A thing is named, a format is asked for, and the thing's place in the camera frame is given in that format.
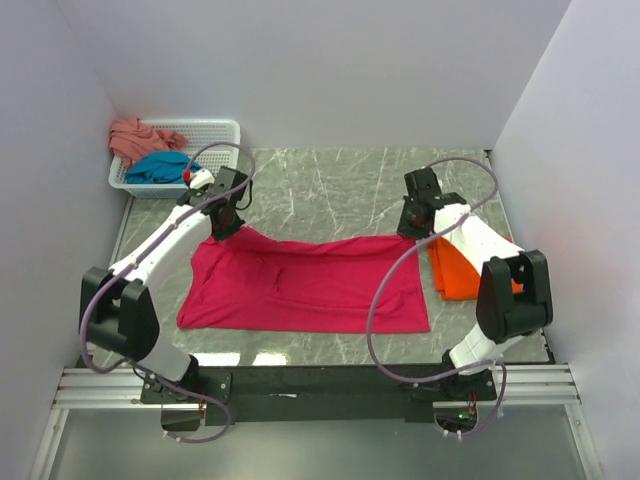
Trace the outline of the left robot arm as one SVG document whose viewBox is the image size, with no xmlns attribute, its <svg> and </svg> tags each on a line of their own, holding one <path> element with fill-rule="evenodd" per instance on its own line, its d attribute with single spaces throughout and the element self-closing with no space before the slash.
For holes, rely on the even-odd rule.
<svg viewBox="0 0 640 480">
<path fill-rule="evenodd" d="M 188 189 L 145 241 L 108 269 L 94 267 L 83 276 L 79 334 L 85 362 L 92 343 L 164 380 L 176 401 L 202 391 L 198 361 L 161 336 L 153 296 L 202 242 L 223 241 L 240 230 L 237 203 L 251 185 L 248 175 L 228 167 L 216 175 L 205 169 L 192 174 Z"/>
</svg>

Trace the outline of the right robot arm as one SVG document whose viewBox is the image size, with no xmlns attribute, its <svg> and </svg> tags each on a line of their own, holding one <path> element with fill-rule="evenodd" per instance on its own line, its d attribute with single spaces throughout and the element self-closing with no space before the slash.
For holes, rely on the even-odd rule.
<svg viewBox="0 0 640 480">
<path fill-rule="evenodd" d="M 461 255 L 479 280 L 476 323 L 444 354 L 443 364 L 449 368 L 438 377 L 442 393 L 460 399 L 490 362 L 552 322 L 547 258 L 506 240 L 475 215 L 461 195 L 443 192 L 433 169 L 407 173 L 404 182 L 407 195 L 397 232 L 414 240 L 440 233 L 443 245 Z"/>
</svg>

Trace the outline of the magenta t-shirt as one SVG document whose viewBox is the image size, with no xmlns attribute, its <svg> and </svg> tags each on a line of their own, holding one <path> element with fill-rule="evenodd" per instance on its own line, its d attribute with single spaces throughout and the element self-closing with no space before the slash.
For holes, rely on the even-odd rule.
<svg viewBox="0 0 640 480">
<path fill-rule="evenodd" d="M 362 334 L 374 294 L 412 243 L 398 235 L 277 241 L 244 227 L 195 251 L 187 329 Z"/>
</svg>

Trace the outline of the folded orange t-shirt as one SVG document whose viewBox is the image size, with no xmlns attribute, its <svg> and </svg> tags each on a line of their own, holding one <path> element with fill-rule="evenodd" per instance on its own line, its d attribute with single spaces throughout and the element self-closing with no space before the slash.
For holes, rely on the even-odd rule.
<svg viewBox="0 0 640 480">
<path fill-rule="evenodd" d="M 473 241 L 465 245 L 439 238 L 426 247 L 436 291 L 445 301 L 475 300 L 480 288 L 482 266 L 492 257 L 507 259 L 523 249 L 510 238 Z"/>
</svg>

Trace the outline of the teal blue t-shirt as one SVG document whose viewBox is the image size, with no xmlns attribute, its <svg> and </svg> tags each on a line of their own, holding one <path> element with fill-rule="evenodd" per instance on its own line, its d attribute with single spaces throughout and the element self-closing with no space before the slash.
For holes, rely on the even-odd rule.
<svg viewBox="0 0 640 480">
<path fill-rule="evenodd" d="M 201 166 L 177 151 L 154 152 L 134 164 L 125 173 L 128 184 L 163 185 L 183 184 L 186 167 L 195 173 Z"/>
</svg>

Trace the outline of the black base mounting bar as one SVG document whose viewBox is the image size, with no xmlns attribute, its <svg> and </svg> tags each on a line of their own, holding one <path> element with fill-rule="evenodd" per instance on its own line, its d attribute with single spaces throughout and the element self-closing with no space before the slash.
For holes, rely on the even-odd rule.
<svg viewBox="0 0 640 480">
<path fill-rule="evenodd" d="M 488 370 L 415 385 L 393 380 L 373 365 L 202 366 L 197 392 L 220 400 L 234 422 L 432 423 L 439 402 L 466 405 L 497 398 Z"/>
</svg>

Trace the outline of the salmon pink t-shirt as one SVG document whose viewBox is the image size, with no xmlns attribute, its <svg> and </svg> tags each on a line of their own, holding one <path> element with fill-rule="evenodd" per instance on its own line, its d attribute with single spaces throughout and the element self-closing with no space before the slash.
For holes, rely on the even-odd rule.
<svg viewBox="0 0 640 480">
<path fill-rule="evenodd" d="M 155 152 L 178 151 L 188 139 L 171 129 L 156 129 L 133 117 L 115 120 L 110 126 L 109 148 L 129 169 Z"/>
</svg>

